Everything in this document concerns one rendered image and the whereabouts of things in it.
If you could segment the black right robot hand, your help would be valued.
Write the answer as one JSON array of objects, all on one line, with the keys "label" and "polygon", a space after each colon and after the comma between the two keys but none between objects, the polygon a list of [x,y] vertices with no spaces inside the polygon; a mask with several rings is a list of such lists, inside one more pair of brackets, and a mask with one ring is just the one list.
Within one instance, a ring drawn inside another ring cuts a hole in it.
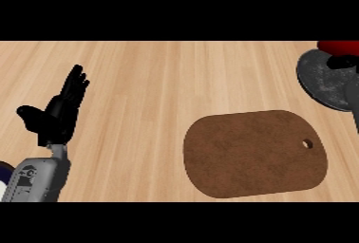
[{"label": "black right robot hand", "polygon": [[342,69],[357,66],[359,57],[352,55],[330,56],[326,61],[326,66],[330,69]]}]

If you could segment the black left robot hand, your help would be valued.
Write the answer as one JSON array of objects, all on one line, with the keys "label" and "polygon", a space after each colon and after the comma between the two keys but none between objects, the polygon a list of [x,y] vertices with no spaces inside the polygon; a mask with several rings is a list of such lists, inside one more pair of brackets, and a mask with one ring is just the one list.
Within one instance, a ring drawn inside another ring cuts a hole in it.
[{"label": "black left robot hand", "polygon": [[29,105],[16,109],[24,128],[38,134],[38,146],[66,144],[70,140],[79,104],[89,81],[82,66],[75,65],[64,79],[60,93],[49,99],[44,110]]}]

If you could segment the red can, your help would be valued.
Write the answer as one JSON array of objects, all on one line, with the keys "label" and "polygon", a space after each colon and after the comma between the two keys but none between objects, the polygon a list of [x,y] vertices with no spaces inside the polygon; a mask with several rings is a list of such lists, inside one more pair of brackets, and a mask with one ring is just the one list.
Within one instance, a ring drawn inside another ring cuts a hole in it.
[{"label": "red can", "polygon": [[359,56],[359,41],[318,41],[317,49],[333,56]]}]

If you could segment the dark grey pan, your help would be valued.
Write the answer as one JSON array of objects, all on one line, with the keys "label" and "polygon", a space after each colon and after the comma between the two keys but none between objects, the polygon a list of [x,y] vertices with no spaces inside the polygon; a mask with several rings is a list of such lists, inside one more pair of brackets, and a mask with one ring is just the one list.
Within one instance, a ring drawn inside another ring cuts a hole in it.
[{"label": "dark grey pan", "polygon": [[359,78],[355,67],[330,69],[330,55],[318,49],[304,52],[296,61],[296,80],[308,96],[326,107],[348,112],[345,85]]}]

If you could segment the brown wooden cutting board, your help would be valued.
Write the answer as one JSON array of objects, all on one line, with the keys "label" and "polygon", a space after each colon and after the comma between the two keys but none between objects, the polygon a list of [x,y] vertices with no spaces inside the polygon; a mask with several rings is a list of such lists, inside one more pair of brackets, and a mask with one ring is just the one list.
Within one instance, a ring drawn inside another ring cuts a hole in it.
[{"label": "brown wooden cutting board", "polygon": [[184,134],[182,164],[193,186],[215,198],[308,190],[327,170],[317,132],[284,110],[199,118]]}]

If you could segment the white and blue round object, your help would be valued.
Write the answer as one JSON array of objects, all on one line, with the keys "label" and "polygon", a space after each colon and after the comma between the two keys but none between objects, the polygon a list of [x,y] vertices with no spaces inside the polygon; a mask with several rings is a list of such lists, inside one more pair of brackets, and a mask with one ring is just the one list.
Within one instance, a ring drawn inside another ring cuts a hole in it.
[{"label": "white and blue round object", "polygon": [[7,191],[11,175],[13,166],[5,161],[0,160],[0,200],[2,199]]}]

